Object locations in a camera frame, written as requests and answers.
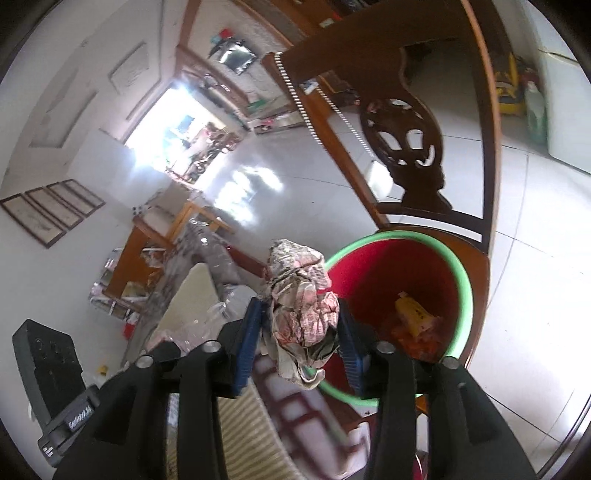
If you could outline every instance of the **wooden chair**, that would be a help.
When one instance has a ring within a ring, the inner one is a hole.
[[[483,143],[483,216],[453,209],[440,193],[443,140],[433,114],[404,81],[402,47],[438,39],[459,39],[472,65]],[[263,65],[289,95],[273,54]],[[478,342],[489,288],[489,257],[495,232],[498,178],[499,113],[491,60],[468,0],[384,0],[346,17],[309,37],[281,56],[282,66],[306,109],[311,124],[379,230],[411,229],[445,243],[463,263],[474,295],[470,338],[461,360],[468,363]],[[334,70],[358,93],[362,130],[394,183],[404,188],[401,203],[378,202],[328,121],[319,114],[315,98],[298,85]],[[421,148],[411,148],[407,133],[423,133]],[[392,135],[400,149],[391,148],[381,133]],[[387,215],[438,220],[474,232],[479,240],[442,230],[391,224]]]

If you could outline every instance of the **screen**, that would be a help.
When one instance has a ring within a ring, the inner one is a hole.
[[[255,59],[256,55],[244,45],[229,42],[222,50],[218,61],[240,75]]]

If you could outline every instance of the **green bin rim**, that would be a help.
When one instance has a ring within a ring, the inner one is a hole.
[[[472,329],[472,316],[474,313],[472,286],[470,285],[470,279],[468,278],[468,274],[466,273],[466,269],[462,265],[462,262],[460,262],[456,254],[452,252],[451,249],[444,243],[424,233],[412,232],[409,230],[391,230],[388,232],[378,232],[374,233],[373,235],[368,235],[366,237],[360,238],[359,240],[339,250],[326,261],[326,270],[330,271],[330,269],[334,267],[344,257],[349,255],[351,252],[354,252],[355,250],[364,247],[365,245],[392,239],[414,240],[422,243],[423,245],[427,245],[428,247],[434,249],[438,254],[441,255],[441,257],[445,260],[450,270],[452,271],[452,274],[456,279],[459,313],[457,318],[456,331],[454,332],[452,341],[450,342],[443,356],[452,356],[454,358],[460,358],[460,355],[462,354],[466,346],[466,343],[468,342],[470,330]],[[331,397],[353,406],[378,406],[377,398],[363,399],[356,397],[355,395],[342,392],[338,388],[332,386],[326,380],[320,382],[319,387]]]

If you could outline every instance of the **plastic bottle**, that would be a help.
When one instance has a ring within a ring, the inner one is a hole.
[[[527,82],[525,104],[530,137],[534,142],[543,144],[546,141],[546,107],[544,96],[534,82]]]

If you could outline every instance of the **trash bin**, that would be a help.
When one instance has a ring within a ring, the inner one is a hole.
[[[406,292],[429,313],[442,318],[436,357],[458,358],[472,327],[470,280],[457,256],[439,240],[419,232],[375,233],[350,244],[326,263],[332,290],[347,300],[354,318],[374,327],[380,340],[388,336],[394,302]],[[377,399],[354,395],[339,355],[324,366],[320,388],[355,406],[376,406]]]

